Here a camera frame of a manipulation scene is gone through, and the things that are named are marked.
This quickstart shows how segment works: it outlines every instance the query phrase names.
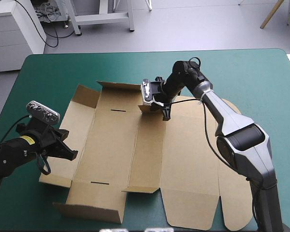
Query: white cabinet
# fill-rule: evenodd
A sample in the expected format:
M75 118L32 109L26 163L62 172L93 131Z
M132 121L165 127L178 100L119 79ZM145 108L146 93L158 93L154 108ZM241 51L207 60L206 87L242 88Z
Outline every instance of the white cabinet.
M46 40L30 0L18 0L31 15L40 35ZM0 72L19 70L27 56L43 54L40 38L26 11L14 0L0 1Z

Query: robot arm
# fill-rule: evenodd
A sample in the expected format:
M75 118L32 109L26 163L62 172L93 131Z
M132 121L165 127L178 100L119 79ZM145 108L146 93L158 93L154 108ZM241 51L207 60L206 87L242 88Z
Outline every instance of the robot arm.
M164 81L142 82L144 104L151 110L161 109L163 120L171 118L173 99L187 87L192 95L207 106L218 123L217 147L229 166L250 181L253 213L260 232L287 232L282 223L277 180L272 163L269 136L254 121L236 113L213 91L212 83L201 73L201 61L177 61L172 74Z
M0 185L15 168L34 159L39 170L48 175L51 172L46 160L48 156L67 160L76 158L77 151L70 150L63 142L69 131L52 127L59 122L60 114L36 101L28 103L27 111L31 115L29 123L16 127L20 137L0 142Z

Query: floor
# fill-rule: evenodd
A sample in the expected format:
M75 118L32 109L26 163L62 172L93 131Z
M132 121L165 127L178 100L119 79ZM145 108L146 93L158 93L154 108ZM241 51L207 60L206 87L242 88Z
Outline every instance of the floor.
M127 23L82 26L82 36L60 39L57 48L45 53L143 52L177 50L221 50L246 48L281 48L290 54L290 25L287 26L288 1L260 29L276 0L152 0L149 12L144 0L134 0L135 32ZM96 13L97 0L74 0L79 15ZM118 10L125 10L122 0ZM54 34L49 25L45 30ZM56 24L60 36L63 29ZM55 44L56 40L48 38ZM14 84L18 71L0 72L0 112Z

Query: cardboard box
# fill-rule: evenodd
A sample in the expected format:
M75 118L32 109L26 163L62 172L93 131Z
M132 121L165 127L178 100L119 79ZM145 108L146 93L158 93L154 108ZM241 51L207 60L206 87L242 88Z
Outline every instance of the cardboard box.
M101 93L78 86L61 124L70 131L65 142L79 151L77 158L49 157L52 173L40 177L41 182L70 188L65 204L54 203L59 212L122 223L126 192L161 189L171 226L210 229L219 197L229 230L249 223L249 183L210 150L202 105L174 104L171 120L165 122L160 112L142 106L139 85L99 83ZM217 124L209 111L207 116L216 146Z

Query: green table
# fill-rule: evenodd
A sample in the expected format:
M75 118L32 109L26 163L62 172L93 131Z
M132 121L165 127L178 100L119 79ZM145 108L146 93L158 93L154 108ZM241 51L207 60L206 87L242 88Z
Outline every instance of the green table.
M39 101L64 116L77 84L97 90L96 80L139 84L168 77L177 60L197 56L215 92L262 125L271 137L281 210L290 226L290 63L279 49L29 56L0 115L0 138ZM190 95L185 89L183 95ZM9 138L17 136L11 133ZM161 194L129 193L122 225L64 218L52 202L64 203L68 189L38 183L35 162L17 169L0 189L0 230L98 230L167 227ZM251 221L244 230L255 230ZM212 230L225 230L220 203Z

